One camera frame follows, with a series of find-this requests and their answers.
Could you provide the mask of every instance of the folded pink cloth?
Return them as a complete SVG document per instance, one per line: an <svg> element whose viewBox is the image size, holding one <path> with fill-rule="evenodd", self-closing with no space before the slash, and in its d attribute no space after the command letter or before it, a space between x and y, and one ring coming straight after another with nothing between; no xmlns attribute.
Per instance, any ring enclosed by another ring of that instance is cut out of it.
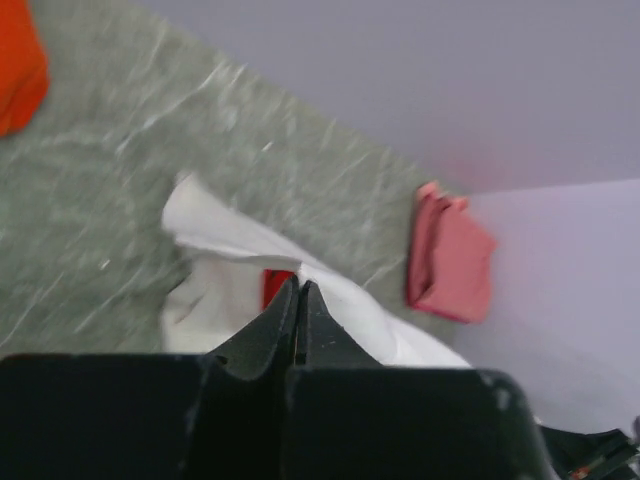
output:
<svg viewBox="0 0 640 480"><path fill-rule="evenodd" d="M489 310L496 241L467 206L466 198L443 196L435 182L416 192L407 302L416 310L479 323Z"/></svg>

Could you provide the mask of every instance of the red fabric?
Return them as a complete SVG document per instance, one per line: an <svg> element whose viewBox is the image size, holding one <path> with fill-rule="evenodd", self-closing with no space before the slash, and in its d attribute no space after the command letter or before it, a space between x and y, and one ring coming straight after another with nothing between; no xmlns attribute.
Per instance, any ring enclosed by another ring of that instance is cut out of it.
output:
<svg viewBox="0 0 640 480"><path fill-rule="evenodd" d="M287 272L285 270L265 270L262 273L264 285L262 289L263 310L271 303L271 300L276 296L276 293L278 293L282 284L292 276L293 272Z"/></svg>
<svg viewBox="0 0 640 480"><path fill-rule="evenodd" d="M489 261L495 240L467 213L464 198L437 184L418 190L407 268L407 303L416 310L479 323L491 299Z"/></svg>
<svg viewBox="0 0 640 480"><path fill-rule="evenodd" d="M47 58L26 0L0 0L0 135L23 128L48 87Z"/></svg>

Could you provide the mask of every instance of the green marble surface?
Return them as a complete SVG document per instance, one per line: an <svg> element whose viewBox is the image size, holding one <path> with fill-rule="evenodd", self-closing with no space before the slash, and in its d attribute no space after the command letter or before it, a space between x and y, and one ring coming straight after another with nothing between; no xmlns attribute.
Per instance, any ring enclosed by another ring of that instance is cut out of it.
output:
<svg viewBox="0 0 640 480"><path fill-rule="evenodd" d="M187 273L160 212L179 170L404 306L411 197L427 176L223 53L121 0L34 0L52 85L0 139L0 354L153 352Z"/></svg>

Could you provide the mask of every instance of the white wall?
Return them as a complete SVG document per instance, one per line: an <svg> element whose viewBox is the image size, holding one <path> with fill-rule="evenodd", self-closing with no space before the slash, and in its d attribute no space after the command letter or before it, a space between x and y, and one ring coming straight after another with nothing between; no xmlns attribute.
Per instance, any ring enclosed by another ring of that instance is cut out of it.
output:
<svg viewBox="0 0 640 480"><path fill-rule="evenodd" d="M486 323L455 347L502 369L551 426L629 427L640 414L640 180L477 195L500 242Z"/></svg>
<svg viewBox="0 0 640 480"><path fill-rule="evenodd" d="M637 0L137 0L468 191L640 178Z"/></svg>

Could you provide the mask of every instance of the white towel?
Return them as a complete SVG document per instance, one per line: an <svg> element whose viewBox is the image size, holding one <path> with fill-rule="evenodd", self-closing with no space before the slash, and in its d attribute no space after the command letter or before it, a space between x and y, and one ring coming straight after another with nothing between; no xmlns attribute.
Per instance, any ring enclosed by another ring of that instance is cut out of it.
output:
<svg viewBox="0 0 640 480"><path fill-rule="evenodd" d="M385 311L367 292L299 246L234 211L194 174L182 175L163 228L185 248L192 274L171 292L162 314L164 348L207 352L260 313L263 269L295 271L318 284L331 316L385 365L466 368L431 335Z"/></svg>

